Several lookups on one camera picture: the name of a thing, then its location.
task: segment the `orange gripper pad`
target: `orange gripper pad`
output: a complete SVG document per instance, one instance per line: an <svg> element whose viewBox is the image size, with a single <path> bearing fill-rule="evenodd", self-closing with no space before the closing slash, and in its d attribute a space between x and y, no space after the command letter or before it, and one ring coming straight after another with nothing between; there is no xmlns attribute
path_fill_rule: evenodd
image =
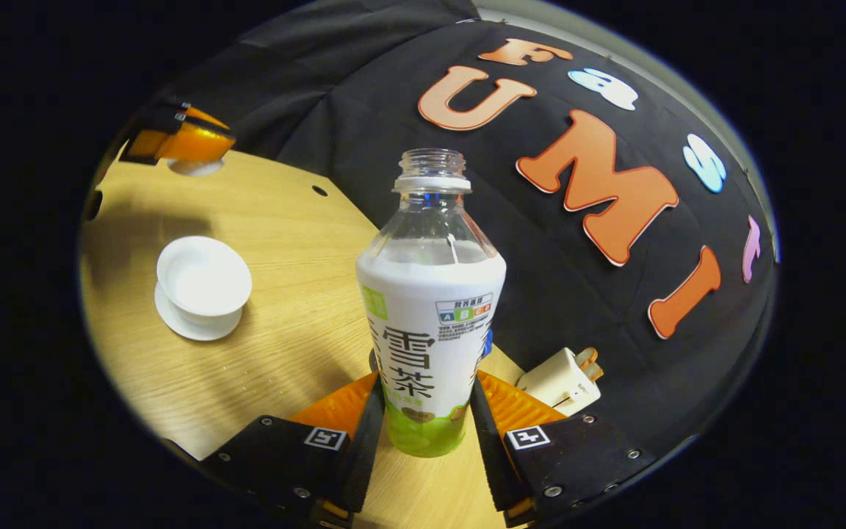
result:
<svg viewBox="0 0 846 529"><path fill-rule="evenodd" d="M289 421L346 431L350 438L354 439L367 402L367 395L370 395L374 389L376 380L377 371L363 376L296 413L289 418Z"/></svg>
<svg viewBox="0 0 846 529"><path fill-rule="evenodd" d="M510 430L530 428L567 418L563 413L496 376L481 370L477 374L488 400L491 418L494 419L502 441Z"/></svg>

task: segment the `nutrition grade label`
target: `nutrition grade label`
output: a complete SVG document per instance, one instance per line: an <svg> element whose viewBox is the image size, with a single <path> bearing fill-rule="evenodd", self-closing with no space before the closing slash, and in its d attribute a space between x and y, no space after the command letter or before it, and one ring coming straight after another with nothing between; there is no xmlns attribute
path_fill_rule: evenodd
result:
<svg viewBox="0 0 846 529"><path fill-rule="evenodd" d="M463 335L469 334L469 332L476 331L476 329L485 327L485 323L488 320L488 315L484 315L481 318L474 319L472 321L468 321L465 323L459 323L456 325L445 325L444 327L439 328L439 342L448 342L451 339L460 339Z"/></svg>

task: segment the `orange letter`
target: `orange letter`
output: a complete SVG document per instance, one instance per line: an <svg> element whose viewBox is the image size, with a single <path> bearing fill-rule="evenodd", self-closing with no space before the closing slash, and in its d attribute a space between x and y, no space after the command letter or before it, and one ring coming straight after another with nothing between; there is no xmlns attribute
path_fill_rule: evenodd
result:
<svg viewBox="0 0 846 529"><path fill-rule="evenodd" d="M524 57L531 57L531 60L534 62L547 62L554 58L554 56L560 57L562 60L572 60L574 58L574 54L569 51L544 46L544 44L530 43L527 40L521 39L506 40L507 44L504 44L503 47L492 51L490 54L481 54L479 58L514 66L526 65L527 61L524 60Z"/></svg>
<svg viewBox="0 0 846 529"><path fill-rule="evenodd" d="M456 112L449 108L449 101L456 94L463 91L472 81L488 79L484 71L468 68L466 66L453 66L449 73L436 82L426 93L420 97L420 114L428 121L436 123L450 131L470 131L489 123L501 111L507 108L508 104L514 103L520 97L534 97L538 91L528 87L527 84L519 83L510 79L498 79L496 90L478 107L468 112Z"/></svg>
<svg viewBox="0 0 846 529"><path fill-rule="evenodd" d="M711 248L701 248L701 262L667 298L655 299L648 305L648 318L662 339L674 334L678 322L701 302L708 292L720 288L720 265Z"/></svg>
<svg viewBox="0 0 846 529"><path fill-rule="evenodd" d="M582 110L571 110L574 124L537 158L521 158L518 172L545 193L560 190L560 174L574 165L567 211L615 201L598 215L587 215L583 231L605 258L621 267L642 231L665 207L678 205L678 192L653 167L615 172L615 133L609 125Z"/></svg>

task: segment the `bottle neck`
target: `bottle neck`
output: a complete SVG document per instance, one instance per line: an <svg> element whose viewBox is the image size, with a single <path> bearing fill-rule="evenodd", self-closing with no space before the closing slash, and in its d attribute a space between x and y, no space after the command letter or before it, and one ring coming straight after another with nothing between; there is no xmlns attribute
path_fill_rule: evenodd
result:
<svg viewBox="0 0 846 529"><path fill-rule="evenodd" d="M394 181L397 193L471 193L472 184L463 176L466 161L446 148L414 148L400 160L403 168Z"/></svg>
<svg viewBox="0 0 846 529"><path fill-rule="evenodd" d="M463 195L425 191L400 194L400 211L417 212L433 209L444 213L463 211Z"/></svg>

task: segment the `plastic bottle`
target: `plastic bottle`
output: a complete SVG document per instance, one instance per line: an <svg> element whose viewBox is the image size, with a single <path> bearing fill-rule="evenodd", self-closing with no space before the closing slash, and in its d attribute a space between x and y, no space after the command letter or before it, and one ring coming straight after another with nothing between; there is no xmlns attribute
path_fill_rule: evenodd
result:
<svg viewBox="0 0 846 529"><path fill-rule="evenodd" d="M463 208L464 165L442 148L404 153L399 210L357 260L387 434L420 458L449 454L463 439L505 282L504 259Z"/></svg>

